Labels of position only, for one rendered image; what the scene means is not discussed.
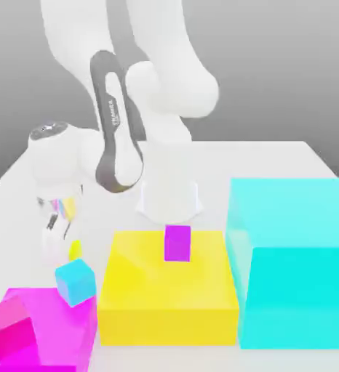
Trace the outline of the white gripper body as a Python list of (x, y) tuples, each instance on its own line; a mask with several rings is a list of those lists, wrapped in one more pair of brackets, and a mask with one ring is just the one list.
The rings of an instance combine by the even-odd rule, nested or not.
[(42, 256), (49, 264), (65, 264), (68, 261), (70, 239), (67, 228), (44, 228), (41, 235)]

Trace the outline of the small yellow cube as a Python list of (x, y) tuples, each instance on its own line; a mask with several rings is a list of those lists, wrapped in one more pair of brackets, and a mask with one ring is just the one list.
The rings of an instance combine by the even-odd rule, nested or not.
[(71, 246), (68, 251), (68, 259), (74, 261), (82, 257), (81, 241), (74, 240), (71, 242)]

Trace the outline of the small blue cube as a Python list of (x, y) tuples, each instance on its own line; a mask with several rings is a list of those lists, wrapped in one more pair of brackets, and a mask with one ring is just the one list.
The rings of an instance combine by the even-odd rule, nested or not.
[(55, 270), (59, 295), (75, 307), (96, 295), (95, 274), (83, 259), (75, 259)]

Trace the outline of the small pink cube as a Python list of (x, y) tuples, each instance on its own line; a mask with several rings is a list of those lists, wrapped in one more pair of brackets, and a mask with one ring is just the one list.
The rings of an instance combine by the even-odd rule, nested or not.
[(14, 295), (0, 302), (0, 361), (36, 345), (31, 316), (23, 300)]

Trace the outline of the small purple cube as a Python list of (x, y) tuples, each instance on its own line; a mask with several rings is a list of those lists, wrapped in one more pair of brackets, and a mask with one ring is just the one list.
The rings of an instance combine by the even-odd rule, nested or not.
[(191, 260), (191, 227), (167, 225), (164, 230), (164, 260), (189, 262)]

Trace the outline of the large magenta box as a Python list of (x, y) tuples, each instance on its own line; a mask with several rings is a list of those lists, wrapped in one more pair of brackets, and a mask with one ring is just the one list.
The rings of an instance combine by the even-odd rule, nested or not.
[(96, 298), (70, 307), (56, 288), (10, 288), (28, 310), (36, 345), (0, 361), (0, 372), (88, 372), (97, 330)]

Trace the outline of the large yellow box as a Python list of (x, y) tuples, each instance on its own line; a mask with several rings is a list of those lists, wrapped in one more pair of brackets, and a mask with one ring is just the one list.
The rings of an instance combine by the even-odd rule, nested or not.
[(164, 260), (164, 232), (119, 231), (97, 305), (104, 346), (229, 346), (239, 303), (221, 231), (191, 233), (188, 262)]

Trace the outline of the large cyan box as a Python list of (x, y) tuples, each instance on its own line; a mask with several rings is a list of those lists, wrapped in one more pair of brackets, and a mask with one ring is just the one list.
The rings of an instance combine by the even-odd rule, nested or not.
[(339, 349), (339, 178), (233, 178), (226, 248), (243, 349)]

